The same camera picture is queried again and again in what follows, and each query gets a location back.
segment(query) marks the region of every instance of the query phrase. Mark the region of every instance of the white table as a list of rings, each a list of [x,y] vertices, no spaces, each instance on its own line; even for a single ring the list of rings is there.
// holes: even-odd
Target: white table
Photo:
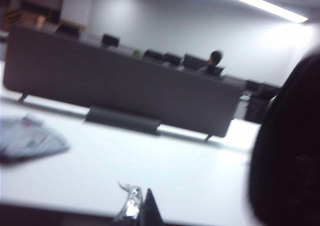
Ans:
[[[1,88],[1,95],[20,94]],[[88,109],[28,97],[26,102],[72,113]],[[102,216],[116,215],[126,193],[117,181],[152,189],[166,222],[189,225],[256,226],[248,206],[247,174],[250,149],[258,124],[233,120],[225,138],[167,126],[162,131],[183,137],[154,136],[84,122],[49,110],[1,100],[2,117],[31,114],[61,132],[68,152],[1,166],[2,203],[67,210]]]

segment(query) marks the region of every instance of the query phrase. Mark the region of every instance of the black monitor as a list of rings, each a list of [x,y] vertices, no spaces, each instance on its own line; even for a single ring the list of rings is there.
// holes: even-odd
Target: black monitor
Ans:
[[[222,73],[222,71],[224,69],[225,69],[224,67],[217,67],[216,66],[209,74],[214,75],[214,76],[220,76],[220,74]]]
[[[115,47],[118,47],[119,46],[119,41],[120,39],[117,38],[117,37],[114,37],[114,36],[111,36],[111,35],[108,35],[108,34],[104,34],[102,36],[102,40],[101,40],[101,43],[103,46],[115,46]]]
[[[189,69],[199,70],[202,67],[208,66],[208,62],[205,60],[196,58],[194,56],[191,56],[189,54],[186,54],[184,56],[183,66]]]

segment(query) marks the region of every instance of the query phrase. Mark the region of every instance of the fluorescent light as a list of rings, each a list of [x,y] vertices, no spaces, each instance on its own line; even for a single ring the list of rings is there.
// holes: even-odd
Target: fluorescent light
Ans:
[[[297,13],[291,12],[282,7],[276,6],[272,3],[266,2],[264,0],[238,0],[248,5],[254,6],[256,8],[262,9],[274,15],[278,15],[287,20],[293,21],[295,23],[303,23],[308,20],[308,18],[301,16]]]

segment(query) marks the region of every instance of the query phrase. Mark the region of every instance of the person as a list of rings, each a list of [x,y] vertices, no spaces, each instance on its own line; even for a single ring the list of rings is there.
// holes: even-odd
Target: person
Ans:
[[[207,74],[213,74],[215,67],[220,63],[222,57],[223,53],[221,51],[213,51],[208,60],[208,65],[201,67],[199,71]]]

